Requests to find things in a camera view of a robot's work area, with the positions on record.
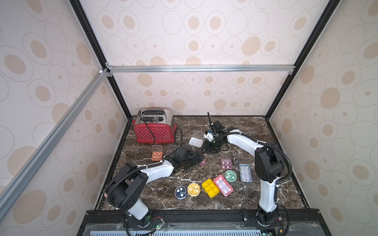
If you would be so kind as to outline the magenta pillbox clear lid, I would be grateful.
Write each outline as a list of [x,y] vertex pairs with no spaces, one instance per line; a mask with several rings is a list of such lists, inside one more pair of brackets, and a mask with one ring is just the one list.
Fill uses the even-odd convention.
[[221,169],[222,170],[232,170],[233,169],[232,160],[222,159],[221,160]]

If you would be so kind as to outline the small clear grey pillbox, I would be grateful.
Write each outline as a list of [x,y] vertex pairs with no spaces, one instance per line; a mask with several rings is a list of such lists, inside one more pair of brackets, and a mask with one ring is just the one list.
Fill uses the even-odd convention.
[[237,166],[237,165],[240,164],[240,155],[239,155],[238,152],[234,152],[234,153],[232,154],[232,164],[233,164],[234,166]]

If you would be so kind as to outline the orange square pillbox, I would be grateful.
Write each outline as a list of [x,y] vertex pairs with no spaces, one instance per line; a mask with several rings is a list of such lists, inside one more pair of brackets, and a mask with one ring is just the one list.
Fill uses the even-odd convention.
[[152,145],[152,157],[151,160],[153,162],[158,162],[161,161],[162,156],[163,156],[163,149],[161,145]]

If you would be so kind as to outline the yellow round pillbox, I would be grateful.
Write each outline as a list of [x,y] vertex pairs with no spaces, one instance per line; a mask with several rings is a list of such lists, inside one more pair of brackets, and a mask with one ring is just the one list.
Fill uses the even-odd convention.
[[192,197],[196,197],[200,194],[200,186],[197,183],[190,183],[187,188],[188,194]]

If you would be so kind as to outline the green round pillbox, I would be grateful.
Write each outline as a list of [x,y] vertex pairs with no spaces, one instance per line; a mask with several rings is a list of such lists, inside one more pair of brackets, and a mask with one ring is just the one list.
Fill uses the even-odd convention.
[[227,170],[225,173],[224,173],[224,177],[225,179],[229,182],[229,183],[233,183],[235,181],[238,180],[238,176],[237,174],[233,171],[233,170]]

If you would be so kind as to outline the dark blue round pillbox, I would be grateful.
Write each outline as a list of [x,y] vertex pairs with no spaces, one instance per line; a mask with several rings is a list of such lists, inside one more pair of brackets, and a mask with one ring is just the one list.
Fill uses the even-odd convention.
[[183,200],[187,197],[187,189],[184,186],[179,186],[175,189],[174,196],[178,200]]

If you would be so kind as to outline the yellow lidded rectangular pillbox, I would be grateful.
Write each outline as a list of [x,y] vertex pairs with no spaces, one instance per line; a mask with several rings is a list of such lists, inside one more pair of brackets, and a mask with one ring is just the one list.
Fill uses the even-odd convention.
[[201,184],[203,190],[207,193],[210,198],[214,198],[220,192],[218,187],[214,184],[211,179],[207,179]]

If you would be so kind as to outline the light blue rectangular pillbox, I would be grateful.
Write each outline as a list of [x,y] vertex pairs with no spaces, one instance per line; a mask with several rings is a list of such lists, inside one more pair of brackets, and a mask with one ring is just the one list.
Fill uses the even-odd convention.
[[249,164],[239,164],[239,173],[242,182],[251,183],[253,181]]

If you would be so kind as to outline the red rectangular pillbox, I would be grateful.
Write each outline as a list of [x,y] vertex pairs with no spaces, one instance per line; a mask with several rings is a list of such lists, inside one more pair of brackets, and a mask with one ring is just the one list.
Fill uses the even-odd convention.
[[215,177],[213,179],[213,182],[225,197],[229,196],[234,191],[232,186],[222,175]]

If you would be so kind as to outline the white six-cell pillbox clear lid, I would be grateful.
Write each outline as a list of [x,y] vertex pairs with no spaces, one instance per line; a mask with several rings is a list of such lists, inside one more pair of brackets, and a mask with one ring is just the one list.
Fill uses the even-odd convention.
[[169,145],[168,148],[167,148],[167,151],[166,151],[166,155],[174,152],[176,150],[176,148],[177,148],[177,146],[175,144]]

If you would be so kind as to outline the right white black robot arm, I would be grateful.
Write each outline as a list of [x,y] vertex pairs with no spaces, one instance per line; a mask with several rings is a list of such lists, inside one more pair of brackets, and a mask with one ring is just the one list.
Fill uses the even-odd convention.
[[287,155],[275,142],[266,143],[253,138],[230,126],[225,127],[219,121],[212,121],[207,114],[210,130],[204,134],[202,153],[221,152],[226,144],[233,144],[255,158],[255,173],[260,179],[260,200],[257,219],[261,226],[268,226],[278,216],[278,184],[292,175],[292,165]]

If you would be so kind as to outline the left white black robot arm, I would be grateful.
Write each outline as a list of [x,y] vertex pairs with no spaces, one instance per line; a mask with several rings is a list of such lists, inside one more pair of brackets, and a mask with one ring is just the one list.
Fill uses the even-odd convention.
[[183,132],[176,128],[180,134],[180,141],[174,141],[176,148],[164,155],[161,161],[148,165],[135,165],[128,162],[105,188],[107,202],[118,208],[124,214],[130,214],[137,220],[151,217],[149,208],[142,202],[140,195],[146,184],[167,178],[182,170],[189,169],[201,163],[204,156],[183,143]]

